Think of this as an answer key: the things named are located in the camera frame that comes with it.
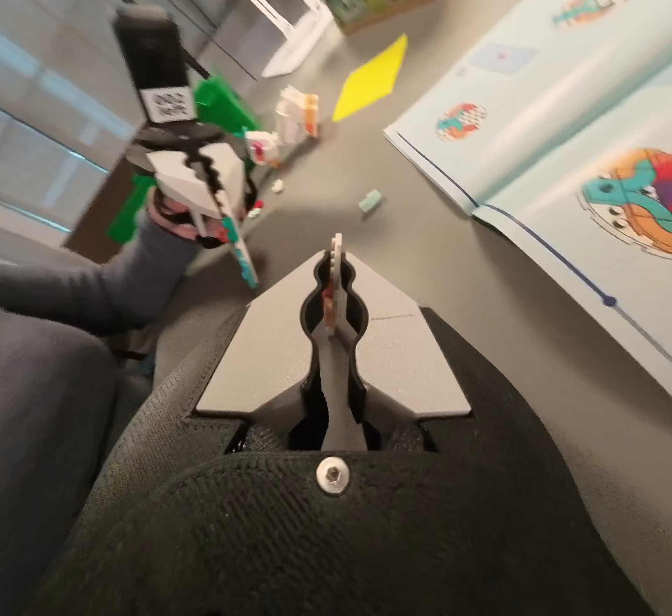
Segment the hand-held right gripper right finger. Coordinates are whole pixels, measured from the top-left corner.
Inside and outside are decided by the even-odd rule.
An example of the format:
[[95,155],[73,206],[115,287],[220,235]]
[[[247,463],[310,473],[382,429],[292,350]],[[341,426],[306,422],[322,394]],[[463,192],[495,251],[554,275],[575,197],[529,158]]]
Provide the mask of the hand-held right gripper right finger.
[[363,307],[354,377],[363,417],[466,417],[471,405],[419,305],[353,254],[349,292]]

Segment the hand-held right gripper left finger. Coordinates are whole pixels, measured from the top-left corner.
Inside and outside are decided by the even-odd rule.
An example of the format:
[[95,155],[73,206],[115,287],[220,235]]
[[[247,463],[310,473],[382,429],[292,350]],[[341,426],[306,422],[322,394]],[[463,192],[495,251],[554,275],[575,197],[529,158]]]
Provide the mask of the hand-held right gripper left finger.
[[248,306],[196,405],[199,415],[304,415],[313,343],[300,310],[317,289],[314,254]]

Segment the person's left hand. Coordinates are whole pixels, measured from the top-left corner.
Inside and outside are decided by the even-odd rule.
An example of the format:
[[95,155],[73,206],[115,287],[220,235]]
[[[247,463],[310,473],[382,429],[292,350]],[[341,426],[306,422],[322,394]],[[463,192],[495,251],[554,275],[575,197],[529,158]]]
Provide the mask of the person's left hand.
[[218,218],[198,214],[185,204],[154,189],[147,201],[147,215],[163,231],[212,249],[230,242],[229,234]]

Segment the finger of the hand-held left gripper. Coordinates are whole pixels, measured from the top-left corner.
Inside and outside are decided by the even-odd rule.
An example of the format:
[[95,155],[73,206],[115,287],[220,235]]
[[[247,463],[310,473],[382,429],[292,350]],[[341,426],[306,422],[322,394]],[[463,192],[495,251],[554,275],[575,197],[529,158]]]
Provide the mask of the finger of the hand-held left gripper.
[[247,182],[244,163],[230,144],[226,142],[212,143],[207,146],[207,156],[211,160],[207,190],[210,205],[207,207],[209,217],[219,217],[221,201],[216,195],[224,191],[230,210],[239,220],[245,219],[248,212]]
[[194,168],[189,167],[184,153],[168,150],[151,152],[147,159],[154,170],[154,189],[180,201],[190,210],[208,216],[207,183],[210,178],[203,161],[198,161]]

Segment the person's left forearm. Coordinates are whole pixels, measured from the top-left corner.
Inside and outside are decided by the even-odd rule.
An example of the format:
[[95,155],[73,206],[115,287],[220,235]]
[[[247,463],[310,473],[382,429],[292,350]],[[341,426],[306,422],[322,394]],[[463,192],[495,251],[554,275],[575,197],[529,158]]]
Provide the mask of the person's left forearm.
[[164,311],[197,254],[143,219],[136,237],[103,265],[1,265],[1,312],[105,336],[142,328]]

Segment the colourful half-round lego plate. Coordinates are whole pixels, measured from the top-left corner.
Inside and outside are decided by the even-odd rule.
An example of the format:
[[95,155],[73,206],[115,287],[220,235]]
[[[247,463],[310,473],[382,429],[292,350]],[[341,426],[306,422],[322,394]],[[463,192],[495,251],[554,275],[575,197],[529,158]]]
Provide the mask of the colourful half-round lego plate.
[[247,245],[240,232],[237,211],[231,204],[225,190],[217,191],[215,200],[222,215],[221,222],[226,233],[226,239],[232,246],[234,256],[240,267],[241,275],[248,286],[255,289],[258,286],[259,280],[253,261],[249,255]]

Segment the green plastic bin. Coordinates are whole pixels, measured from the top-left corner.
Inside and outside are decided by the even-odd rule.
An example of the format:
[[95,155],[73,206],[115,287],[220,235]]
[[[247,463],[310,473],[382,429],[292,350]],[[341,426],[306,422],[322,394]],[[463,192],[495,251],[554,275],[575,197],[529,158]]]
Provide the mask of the green plastic bin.
[[[240,139],[245,131],[261,130],[255,114],[222,77],[212,75],[200,81],[194,97],[201,122],[220,126],[224,132]],[[131,185],[130,194],[106,230],[107,237],[119,245],[126,244],[134,236],[137,214],[155,180],[150,174],[135,171],[131,175]]]

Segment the yellow sticky note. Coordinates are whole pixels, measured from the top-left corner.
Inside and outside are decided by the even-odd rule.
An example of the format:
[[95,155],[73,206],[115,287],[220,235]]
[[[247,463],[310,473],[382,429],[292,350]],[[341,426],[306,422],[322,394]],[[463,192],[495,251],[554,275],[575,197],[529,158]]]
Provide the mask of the yellow sticky note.
[[407,34],[401,34],[389,47],[352,71],[341,88],[332,121],[340,122],[391,94],[407,47]]

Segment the white lego unicorn model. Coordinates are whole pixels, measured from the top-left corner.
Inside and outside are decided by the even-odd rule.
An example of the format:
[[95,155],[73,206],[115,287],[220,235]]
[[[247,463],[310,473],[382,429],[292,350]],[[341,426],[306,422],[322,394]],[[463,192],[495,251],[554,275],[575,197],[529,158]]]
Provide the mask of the white lego unicorn model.
[[289,85],[275,105],[271,131],[245,131],[247,153],[254,165],[278,168],[304,141],[319,137],[319,98]]

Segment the colourful lego plate model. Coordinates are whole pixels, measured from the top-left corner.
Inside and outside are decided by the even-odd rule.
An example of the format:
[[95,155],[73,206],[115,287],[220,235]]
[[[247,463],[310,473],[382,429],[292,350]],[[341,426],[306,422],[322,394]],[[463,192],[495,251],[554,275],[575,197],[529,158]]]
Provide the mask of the colourful lego plate model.
[[348,296],[343,284],[343,235],[336,233],[331,240],[329,276],[322,293],[324,330],[333,338],[346,322]]

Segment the open lego instruction booklet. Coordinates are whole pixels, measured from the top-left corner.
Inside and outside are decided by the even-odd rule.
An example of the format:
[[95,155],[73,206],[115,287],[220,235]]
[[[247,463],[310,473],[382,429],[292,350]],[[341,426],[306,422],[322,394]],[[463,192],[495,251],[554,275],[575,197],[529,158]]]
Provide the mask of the open lego instruction booklet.
[[671,0],[522,0],[384,133],[671,393]]

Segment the white stand with flat base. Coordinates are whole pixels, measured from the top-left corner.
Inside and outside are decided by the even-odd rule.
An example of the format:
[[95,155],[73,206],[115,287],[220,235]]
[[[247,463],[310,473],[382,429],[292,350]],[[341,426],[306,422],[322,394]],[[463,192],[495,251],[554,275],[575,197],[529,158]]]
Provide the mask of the white stand with flat base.
[[297,71],[333,26],[323,0],[229,0],[236,59],[252,78],[275,79]]

